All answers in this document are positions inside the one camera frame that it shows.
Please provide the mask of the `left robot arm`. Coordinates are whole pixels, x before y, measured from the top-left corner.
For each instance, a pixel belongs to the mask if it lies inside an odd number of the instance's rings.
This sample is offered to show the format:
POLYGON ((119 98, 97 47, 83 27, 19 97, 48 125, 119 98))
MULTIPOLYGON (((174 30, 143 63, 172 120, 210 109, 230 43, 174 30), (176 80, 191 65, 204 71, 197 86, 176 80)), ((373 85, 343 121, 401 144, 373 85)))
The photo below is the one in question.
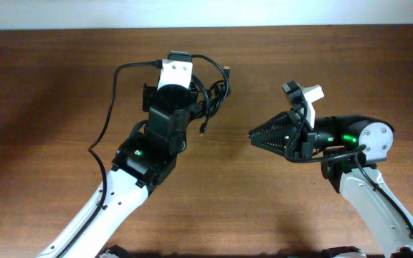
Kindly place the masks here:
POLYGON ((192 59, 187 52, 172 51, 153 62, 161 74, 157 86, 143 90, 148 118, 135 124, 97 190, 39 257, 95 257, 172 172, 187 147, 186 129, 196 107, 192 59))

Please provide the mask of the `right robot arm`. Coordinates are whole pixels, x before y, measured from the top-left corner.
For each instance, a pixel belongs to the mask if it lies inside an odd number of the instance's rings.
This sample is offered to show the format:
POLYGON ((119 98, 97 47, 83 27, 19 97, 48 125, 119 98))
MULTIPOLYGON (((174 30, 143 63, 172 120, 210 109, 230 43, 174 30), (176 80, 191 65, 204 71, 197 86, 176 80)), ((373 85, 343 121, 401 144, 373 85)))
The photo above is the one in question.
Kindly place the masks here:
POLYGON ((319 163, 323 177, 352 205, 385 257, 413 257, 413 216, 387 186, 379 162, 394 141, 390 123, 362 115, 317 118, 320 85, 290 81, 282 89, 290 109, 252 129, 255 147, 291 163, 319 163))

